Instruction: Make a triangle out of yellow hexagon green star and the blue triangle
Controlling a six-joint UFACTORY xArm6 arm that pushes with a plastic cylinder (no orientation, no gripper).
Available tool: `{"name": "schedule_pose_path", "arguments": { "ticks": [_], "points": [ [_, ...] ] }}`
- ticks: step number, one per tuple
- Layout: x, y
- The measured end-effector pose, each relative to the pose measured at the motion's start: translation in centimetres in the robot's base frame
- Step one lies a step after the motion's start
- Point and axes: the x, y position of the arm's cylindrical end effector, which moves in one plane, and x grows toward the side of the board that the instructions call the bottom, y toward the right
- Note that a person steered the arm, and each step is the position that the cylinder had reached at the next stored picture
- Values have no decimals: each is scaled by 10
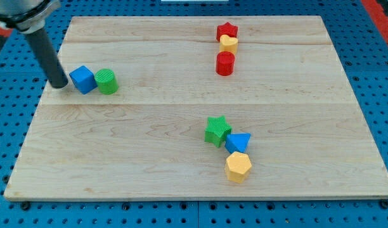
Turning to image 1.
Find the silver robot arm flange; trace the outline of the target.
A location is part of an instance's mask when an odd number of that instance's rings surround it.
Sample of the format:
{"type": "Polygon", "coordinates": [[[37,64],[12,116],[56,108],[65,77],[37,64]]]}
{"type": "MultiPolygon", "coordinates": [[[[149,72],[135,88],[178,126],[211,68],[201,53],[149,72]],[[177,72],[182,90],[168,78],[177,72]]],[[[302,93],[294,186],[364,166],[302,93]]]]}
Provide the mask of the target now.
{"type": "Polygon", "coordinates": [[[45,26],[45,19],[61,7],[59,0],[0,0],[0,27],[30,34],[45,26]]]}

